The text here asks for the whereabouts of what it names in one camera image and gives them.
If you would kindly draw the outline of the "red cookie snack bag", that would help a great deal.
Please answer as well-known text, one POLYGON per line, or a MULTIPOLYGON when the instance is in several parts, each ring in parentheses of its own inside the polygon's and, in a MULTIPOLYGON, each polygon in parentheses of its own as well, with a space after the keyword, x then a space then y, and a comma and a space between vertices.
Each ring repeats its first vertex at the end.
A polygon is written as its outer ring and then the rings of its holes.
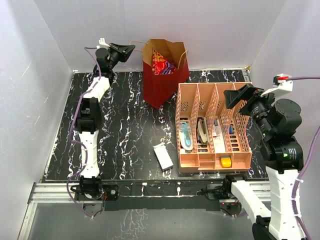
POLYGON ((178 70, 178 68, 173 63, 169 62, 155 48, 153 48, 152 50, 151 67, 154 75, 169 75, 178 70))

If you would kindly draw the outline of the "red brown paper bag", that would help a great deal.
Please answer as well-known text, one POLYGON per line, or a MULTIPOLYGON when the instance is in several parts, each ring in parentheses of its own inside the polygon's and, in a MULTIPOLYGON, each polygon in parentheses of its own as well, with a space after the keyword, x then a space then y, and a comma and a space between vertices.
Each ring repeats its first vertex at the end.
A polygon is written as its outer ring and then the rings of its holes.
POLYGON ((189 78, 188 51, 183 42, 149 39, 140 50, 143 99, 158 109, 189 78))

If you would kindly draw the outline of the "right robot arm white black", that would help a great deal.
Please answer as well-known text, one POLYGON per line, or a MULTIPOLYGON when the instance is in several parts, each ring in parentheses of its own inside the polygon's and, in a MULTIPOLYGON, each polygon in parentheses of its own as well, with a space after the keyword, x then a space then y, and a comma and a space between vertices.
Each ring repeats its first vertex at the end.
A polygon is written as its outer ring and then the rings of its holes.
POLYGON ((294 134, 302 123, 301 107, 286 98, 247 83, 238 90, 225 90, 225 106, 249 116, 261 134, 260 152, 270 188, 267 208, 244 178, 229 175, 223 182, 223 194, 237 198, 252 223, 256 240, 309 240, 300 212, 299 184, 304 154, 294 134))

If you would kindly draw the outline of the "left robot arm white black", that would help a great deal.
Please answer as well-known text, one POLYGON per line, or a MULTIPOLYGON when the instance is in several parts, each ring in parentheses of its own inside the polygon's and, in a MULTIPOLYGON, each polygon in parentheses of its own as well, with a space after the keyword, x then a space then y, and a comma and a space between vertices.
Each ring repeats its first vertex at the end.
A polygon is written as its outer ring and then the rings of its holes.
POLYGON ((80 139, 72 140, 72 143, 81 147, 81 169, 74 174, 79 176, 79 186, 76 189, 71 187, 70 190, 93 200, 99 200, 106 195, 98 166, 97 142, 103 126, 100 101, 113 84, 113 68, 119 62, 125 63, 135 48, 133 44, 115 43, 99 43, 96 47, 84 48, 93 58, 95 65, 92 83, 80 95, 70 127, 69 133, 76 131, 80 139))

